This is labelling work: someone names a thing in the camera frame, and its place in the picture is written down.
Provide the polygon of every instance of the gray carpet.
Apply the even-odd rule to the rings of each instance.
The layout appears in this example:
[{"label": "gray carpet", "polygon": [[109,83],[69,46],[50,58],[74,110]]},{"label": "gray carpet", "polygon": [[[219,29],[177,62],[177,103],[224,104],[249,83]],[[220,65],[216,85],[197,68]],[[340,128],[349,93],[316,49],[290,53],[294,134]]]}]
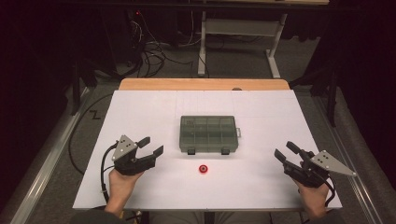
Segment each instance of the gray carpet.
[{"label": "gray carpet", "polygon": [[[241,39],[245,40],[246,43],[240,40],[225,39],[224,46],[221,39],[216,37],[209,39],[208,46],[211,49],[208,49],[206,57],[210,77],[271,77],[268,64],[263,55],[263,46],[267,44],[267,40],[260,39],[259,41],[249,42],[248,38]],[[276,52],[276,62],[281,77],[290,81],[301,76],[316,44],[317,41],[300,43],[295,39],[282,40]],[[171,49],[163,46],[163,52],[168,58],[180,63],[166,61],[163,69],[155,77],[196,77],[198,47]],[[181,64],[190,61],[193,61],[192,66],[190,64]],[[147,69],[148,67],[144,65],[139,76],[144,75]],[[102,97],[105,98],[90,108],[92,112],[88,111],[82,117],[70,142],[72,155],[76,165],[81,170],[84,170],[88,164],[97,135],[106,116],[111,98],[107,95],[116,90],[118,86],[119,83],[117,81],[99,78],[99,85],[92,90],[92,97],[87,105],[94,104]],[[311,97],[308,88],[298,87],[295,92],[319,150],[328,150],[335,157],[341,158],[343,154],[339,152],[339,143],[334,141],[332,130],[339,133],[341,143],[347,148],[347,155],[360,175],[382,222],[396,223],[396,216],[393,211],[396,207],[395,191],[364,143],[356,123],[348,112],[342,93],[340,91],[337,92],[335,110],[337,127],[329,129],[327,120],[323,118],[319,106],[319,103],[325,103],[326,99]],[[21,200],[37,174],[40,164],[42,164],[49,153],[50,150],[47,147],[43,147],[33,162],[30,172],[26,174],[7,208],[0,216],[0,223],[9,223],[13,218]],[[355,192],[356,189],[351,187],[350,179],[341,175],[334,175],[334,178],[337,183],[337,192],[344,206],[342,213],[346,223],[373,223],[370,218],[367,218],[370,214],[367,214],[364,205],[361,204],[361,200]],[[73,168],[67,148],[65,148],[28,223],[68,223],[70,217],[77,212],[72,209],[72,205],[81,180],[82,175]],[[272,217],[275,224],[300,223],[298,213],[273,213]]]}]

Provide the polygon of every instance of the white paper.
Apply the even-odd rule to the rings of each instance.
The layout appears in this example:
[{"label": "white paper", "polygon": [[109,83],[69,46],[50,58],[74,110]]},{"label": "white paper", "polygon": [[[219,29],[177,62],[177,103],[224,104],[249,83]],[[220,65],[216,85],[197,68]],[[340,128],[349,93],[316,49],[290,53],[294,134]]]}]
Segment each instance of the white paper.
[{"label": "white paper", "polygon": [[[235,116],[242,137],[235,153],[197,153],[178,147],[182,115]],[[286,148],[318,153],[293,91],[115,91],[77,198],[76,209],[105,204],[100,163],[122,134],[134,141],[150,136],[137,157],[163,145],[156,166],[137,181],[126,208],[141,210],[297,210],[301,201],[294,182],[274,156],[278,148],[289,161],[301,158]],[[113,165],[110,152],[106,167]],[[201,174],[200,165],[208,172]],[[341,207],[336,196],[329,207]]]}]

